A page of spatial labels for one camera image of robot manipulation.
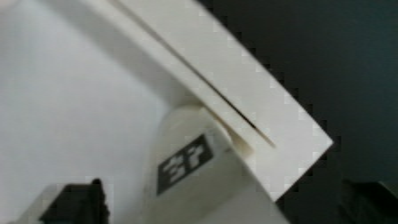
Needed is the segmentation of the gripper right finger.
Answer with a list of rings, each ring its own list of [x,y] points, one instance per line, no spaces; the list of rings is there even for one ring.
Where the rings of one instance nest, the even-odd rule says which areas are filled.
[[[398,182],[342,183],[338,224],[398,224]]]

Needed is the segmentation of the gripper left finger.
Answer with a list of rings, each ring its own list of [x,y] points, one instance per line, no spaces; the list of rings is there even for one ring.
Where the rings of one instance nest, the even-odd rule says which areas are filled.
[[[111,224],[102,180],[50,185],[11,224]]]

